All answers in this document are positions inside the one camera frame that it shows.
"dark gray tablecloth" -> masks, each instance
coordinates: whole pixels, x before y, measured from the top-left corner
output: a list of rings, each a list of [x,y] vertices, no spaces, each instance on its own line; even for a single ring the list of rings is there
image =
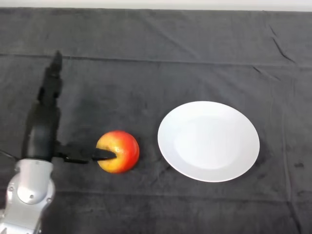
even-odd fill
[[[54,160],[46,234],[312,233],[312,14],[0,9],[0,148],[20,155],[55,50],[65,55],[58,138],[93,148],[133,134],[138,165],[111,175]],[[157,128],[176,106],[217,101],[256,127],[243,176],[204,183],[172,169]],[[0,205],[13,163],[0,158]]]

